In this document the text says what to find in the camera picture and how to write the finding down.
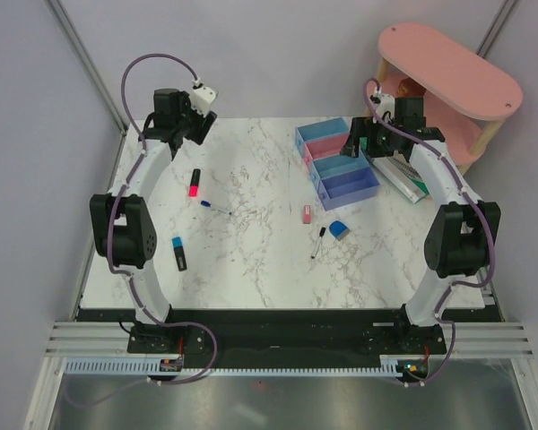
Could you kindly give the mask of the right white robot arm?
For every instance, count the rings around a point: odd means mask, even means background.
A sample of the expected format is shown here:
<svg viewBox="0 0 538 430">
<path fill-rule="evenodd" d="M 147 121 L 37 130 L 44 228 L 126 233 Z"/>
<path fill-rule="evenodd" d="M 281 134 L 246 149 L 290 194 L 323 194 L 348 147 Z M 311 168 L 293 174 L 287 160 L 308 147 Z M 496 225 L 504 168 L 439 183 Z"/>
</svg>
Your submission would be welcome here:
<svg viewBox="0 0 538 430">
<path fill-rule="evenodd" d="M 501 211 L 467 184 L 442 132 L 426 125 L 421 98 L 374 90 L 367 105 L 369 116 L 352 119 L 342 155 L 355 156 L 357 150 L 369 159 L 402 155 L 438 206 L 424 241 L 427 270 L 392 332 L 395 346 L 410 353 L 425 339 L 440 337 L 441 315 L 454 288 L 485 286 L 472 277 L 482 268 L 494 270 Z"/>
</svg>

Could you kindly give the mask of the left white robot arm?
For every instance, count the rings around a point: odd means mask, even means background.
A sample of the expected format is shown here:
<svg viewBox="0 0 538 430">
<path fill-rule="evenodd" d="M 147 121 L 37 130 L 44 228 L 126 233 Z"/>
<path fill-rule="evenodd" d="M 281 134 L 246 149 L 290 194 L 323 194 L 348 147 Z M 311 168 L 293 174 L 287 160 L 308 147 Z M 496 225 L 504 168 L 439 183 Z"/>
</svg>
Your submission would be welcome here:
<svg viewBox="0 0 538 430">
<path fill-rule="evenodd" d="M 187 323 L 171 322 L 173 309 L 161 289 L 152 261 L 158 235 L 147 202 L 163 171 L 184 141 L 202 144 L 217 116 L 217 93 L 197 84 L 189 92 L 159 89 L 153 111 L 138 133 L 140 152 L 126 178 L 90 199 L 94 244 L 110 271 L 122 276 L 134 302 L 131 353 L 183 352 Z"/>
</svg>

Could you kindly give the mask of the pink bin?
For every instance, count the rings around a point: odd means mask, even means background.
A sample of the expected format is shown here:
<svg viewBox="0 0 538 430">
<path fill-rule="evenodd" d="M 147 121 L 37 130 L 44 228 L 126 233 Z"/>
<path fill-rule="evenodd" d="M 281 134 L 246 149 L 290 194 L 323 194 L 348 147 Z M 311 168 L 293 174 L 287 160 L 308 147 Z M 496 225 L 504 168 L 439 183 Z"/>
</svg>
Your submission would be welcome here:
<svg viewBox="0 0 538 430">
<path fill-rule="evenodd" d="M 349 138 L 348 133 L 339 133 L 324 138 L 303 142 L 300 145 L 300 155 L 306 165 L 307 171 L 311 169 L 317 159 L 337 156 Z"/>
</svg>

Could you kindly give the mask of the light blue end bin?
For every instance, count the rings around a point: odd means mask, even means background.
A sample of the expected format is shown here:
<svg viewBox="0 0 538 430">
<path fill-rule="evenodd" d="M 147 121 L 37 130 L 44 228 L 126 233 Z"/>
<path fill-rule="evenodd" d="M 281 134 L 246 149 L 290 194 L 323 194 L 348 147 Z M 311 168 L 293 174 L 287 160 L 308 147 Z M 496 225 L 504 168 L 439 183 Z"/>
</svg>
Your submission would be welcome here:
<svg viewBox="0 0 538 430">
<path fill-rule="evenodd" d="M 348 132 L 349 126 L 346 121 L 342 117 L 336 117 L 296 127 L 294 143 L 299 155 L 304 158 L 306 143 Z"/>
</svg>

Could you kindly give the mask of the purple blue bin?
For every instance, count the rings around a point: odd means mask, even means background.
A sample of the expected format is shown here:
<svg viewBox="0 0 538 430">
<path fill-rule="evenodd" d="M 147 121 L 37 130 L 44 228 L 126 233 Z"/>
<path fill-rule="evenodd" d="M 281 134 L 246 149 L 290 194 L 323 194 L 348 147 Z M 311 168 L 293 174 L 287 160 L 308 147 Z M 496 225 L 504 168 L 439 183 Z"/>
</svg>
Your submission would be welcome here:
<svg viewBox="0 0 538 430">
<path fill-rule="evenodd" d="M 330 176 L 319 181 L 317 196 L 325 211 L 331 211 L 377 194 L 379 182 L 371 168 Z"/>
</svg>

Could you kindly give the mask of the blue capped pen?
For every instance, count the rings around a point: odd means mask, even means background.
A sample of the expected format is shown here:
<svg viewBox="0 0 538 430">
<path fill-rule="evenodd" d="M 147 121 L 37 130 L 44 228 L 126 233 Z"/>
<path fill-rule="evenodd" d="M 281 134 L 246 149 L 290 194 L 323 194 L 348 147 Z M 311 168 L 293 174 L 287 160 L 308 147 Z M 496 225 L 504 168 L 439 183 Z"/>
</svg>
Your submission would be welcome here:
<svg viewBox="0 0 538 430">
<path fill-rule="evenodd" d="M 213 203 L 211 203 L 211 202 L 208 202 L 208 201 L 206 201 L 206 200 L 201 200 L 201 201 L 200 201 L 200 204 L 201 204 L 203 207 L 205 207 L 205 208 L 207 208 L 207 209 L 210 209 L 210 210 L 212 210 L 212 211 L 218 211 L 218 212 L 220 212 L 220 213 L 224 213 L 224 214 L 227 214 L 227 215 L 231 215 L 231 214 L 232 214 L 232 211 L 231 211 L 231 210 L 226 209 L 226 208 L 222 208 L 221 206 L 219 206 L 219 205 L 215 205 L 215 204 L 213 204 Z"/>
</svg>

